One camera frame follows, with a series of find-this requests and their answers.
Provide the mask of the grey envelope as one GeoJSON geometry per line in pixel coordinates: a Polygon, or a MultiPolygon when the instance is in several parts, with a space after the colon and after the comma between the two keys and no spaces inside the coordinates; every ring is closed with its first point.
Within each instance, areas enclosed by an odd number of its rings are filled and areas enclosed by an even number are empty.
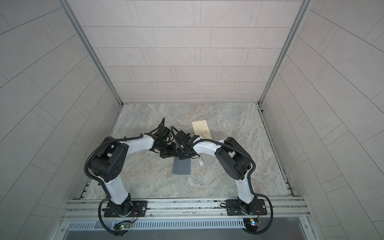
{"type": "Polygon", "coordinates": [[[178,157],[175,157],[172,173],[174,175],[190,175],[191,159],[180,160],[178,157]]]}

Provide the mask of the cream yellow envelope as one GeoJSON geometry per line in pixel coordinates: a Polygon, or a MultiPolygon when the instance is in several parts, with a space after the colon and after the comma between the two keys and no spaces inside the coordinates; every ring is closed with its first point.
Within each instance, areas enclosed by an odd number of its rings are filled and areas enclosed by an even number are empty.
{"type": "Polygon", "coordinates": [[[192,122],[195,135],[199,135],[204,139],[212,139],[208,123],[206,120],[192,122]]]}

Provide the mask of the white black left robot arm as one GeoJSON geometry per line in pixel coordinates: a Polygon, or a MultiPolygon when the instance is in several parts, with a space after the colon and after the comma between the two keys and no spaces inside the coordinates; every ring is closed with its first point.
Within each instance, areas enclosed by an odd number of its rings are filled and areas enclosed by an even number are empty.
{"type": "Polygon", "coordinates": [[[109,208],[106,212],[114,217],[126,217],[133,212],[131,196],[125,189],[121,172],[126,156],[148,150],[156,152],[162,158],[176,156],[176,144],[171,130],[163,125],[149,133],[137,137],[115,139],[107,137],[86,160],[86,176],[102,186],[109,208]]]}

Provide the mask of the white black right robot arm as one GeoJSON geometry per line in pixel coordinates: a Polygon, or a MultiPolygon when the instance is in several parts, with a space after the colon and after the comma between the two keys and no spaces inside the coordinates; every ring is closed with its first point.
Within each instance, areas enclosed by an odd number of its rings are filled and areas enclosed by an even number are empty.
{"type": "Polygon", "coordinates": [[[255,211],[258,197],[251,183],[251,174],[256,168],[255,162],[234,138],[215,141],[197,135],[190,136],[183,131],[173,134],[173,137],[182,156],[206,154],[216,157],[224,171],[235,180],[240,201],[239,209],[245,215],[251,215],[255,211]]]}

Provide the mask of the left green circuit board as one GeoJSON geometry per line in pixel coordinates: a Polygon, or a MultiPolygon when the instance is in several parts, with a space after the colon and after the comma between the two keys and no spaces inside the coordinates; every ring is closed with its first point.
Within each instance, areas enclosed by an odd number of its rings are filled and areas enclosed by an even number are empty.
{"type": "Polygon", "coordinates": [[[132,225],[132,221],[122,221],[115,224],[114,231],[128,231],[132,225]]]}

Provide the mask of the green circuit board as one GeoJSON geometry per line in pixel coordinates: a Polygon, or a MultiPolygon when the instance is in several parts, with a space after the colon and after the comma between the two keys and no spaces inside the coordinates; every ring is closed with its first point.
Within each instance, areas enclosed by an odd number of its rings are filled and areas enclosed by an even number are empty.
{"type": "Polygon", "coordinates": [[[114,231],[128,231],[132,225],[132,221],[122,221],[115,224],[114,231]]]}
{"type": "Polygon", "coordinates": [[[245,230],[249,232],[257,232],[261,226],[259,219],[243,219],[245,230]]]}

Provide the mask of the right green circuit board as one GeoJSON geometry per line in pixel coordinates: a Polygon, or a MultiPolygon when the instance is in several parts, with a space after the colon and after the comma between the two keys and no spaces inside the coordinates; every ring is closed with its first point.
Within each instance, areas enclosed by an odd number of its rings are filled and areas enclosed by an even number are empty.
{"type": "Polygon", "coordinates": [[[257,232],[261,226],[259,219],[243,219],[245,230],[249,232],[257,232]]]}

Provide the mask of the metal corner profile left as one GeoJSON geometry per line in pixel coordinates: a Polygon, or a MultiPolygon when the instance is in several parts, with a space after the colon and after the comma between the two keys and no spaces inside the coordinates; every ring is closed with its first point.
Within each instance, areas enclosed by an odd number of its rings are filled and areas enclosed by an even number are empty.
{"type": "Polygon", "coordinates": [[[87,51],[91,61],[95,65],[96,69],[98,70],[99,74],[101,75],[102,79],[105,81],[109,89],[111,90],[112,94],[114,95],[115,99],[119,103],[119,105],[122,107],[124,103],[122,102],[116,88],[113,86],[113,83],[111,79],[109,78],[107,72],[105,71],[104,67],[102,66],[102,63],[97,56],[94,48],[92,47],[90,41],[88,40],[84,30],[82,29],[80,22],[77,20],[73,10],[71,9],[68,1],[58,0],[58,3],[60,7],[62,8],[66,18],[68,19],[69,23],[71,24],[72,28],[74,29],[75,33],[77,34],[81,44],[87,51]]]}

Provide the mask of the metal corner profile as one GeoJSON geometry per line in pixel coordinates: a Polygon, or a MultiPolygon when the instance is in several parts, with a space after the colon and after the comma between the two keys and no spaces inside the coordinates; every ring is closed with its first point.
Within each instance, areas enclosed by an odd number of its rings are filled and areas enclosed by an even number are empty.
{"type": "Polygon", "coordinates": [[[266,84],[266,88],[265,90],[263,91],[262,93],[262,96],[261,96],[261,99],[259,101],[259,106],[261,107],[264,102],[266,101],[266,98],[267,98],[267,95],[272,87],[272,84],[284,62],[284,59],[285,57],[287,56],[288,54],[288,51],[300,29],[300,26],[301,26],[301,23],[302,21],[304,20],[305,16],[306,16],[306,13],[308,12],[309,10],[309,7],[310,7],[310,4],[311,4],[311,0],[304,0],[299,8],[299,11],[298,11],[298,14],[293,22],[293,25],[289,31],[289,34],[287,36],[287,39],[285,40],[285,43],[283,45],[283,48],[281,50],[281,53],[279,54],[279,57],[277,59],[277,62],[272,70],[272,73],[270,75],[270,78],[266,84]]]}
{"type": "Polygon", "coordinates": [[[114,95],[115,99],[119,103],[119,105],[122,107],[124,103],[122,102],[116,88],[113,86],[113,83],[111,79],[109,78],[107,72],[105,71],[104,67],[102,66],[102,63],[97,56],[94,48],[92,47],[90,41],[88,40],[84,30],[82,29],[80,22],[77,20],[73,10],[71,9],[68,1],[58,0],[58,3],[60,7],[62,8],[66,18],[68,19],[69,23],[71,24],[72,28],[74,29],[75,33],[77,34],[81,44],[87,51],[91,61],[95,65],[96,69],[98,70],[99,74],[101,75],[102,79],[105,81],[109,89],[111,90],[112,94],[114,95]]]}

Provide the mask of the metal corner profile right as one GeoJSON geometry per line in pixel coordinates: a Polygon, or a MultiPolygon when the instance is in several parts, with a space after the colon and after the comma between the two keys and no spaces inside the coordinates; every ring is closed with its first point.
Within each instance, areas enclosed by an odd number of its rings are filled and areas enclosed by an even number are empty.
{"type": "Polygon", "coordinates": [[[285,43],[283,45],[283,48],[281,50],[281,53],[279,54],[279,57],[277,59],[277,62],[272,70],[272,73],[270,75],[270,78],[266,84],[266,88],[265,90],[263,91],[262,93],[262,96],[261,96],[261,99],[259,101],[259,106],[261,107],[264,102],[266,101],[266,98],[267,98],[267,95],[272,87],[272,84],[284,62],[284,59],[285,57],[287,56],[288,54],[288,51],[300,29],[300,26],[301,26],[301,23],[302,21],[304,20],[305,16],[306,16],[306,13],[308,12],[309,10],[309,7],[310,7],[310,4],[311,4],[311,0],[304,0],[299,8],[299,11],[298,11],[298,14],[293,22],[293,25],[289,31],[289,34],[287,36],[287,39],[285,40],[285,43]]]}

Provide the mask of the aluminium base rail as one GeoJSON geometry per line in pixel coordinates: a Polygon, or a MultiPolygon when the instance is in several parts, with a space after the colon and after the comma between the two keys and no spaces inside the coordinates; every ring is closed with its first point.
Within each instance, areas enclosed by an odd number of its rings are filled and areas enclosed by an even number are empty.
{"type": "Polygon", "coordinates": [[[114,230],[115,224],[132,221],[134,230],[245,229],[243,219],[259,219],[264,229],[270,220],[309,216],[302,197],[258,197],[256,209],[245,215],[234,198],[170,198],[133,199],[133,212],[126,217],[114,217],[106,212],[107,202],[72,200],[65,206],[60,219],[69,230],[102,230],[103,225],[114,230]]]}

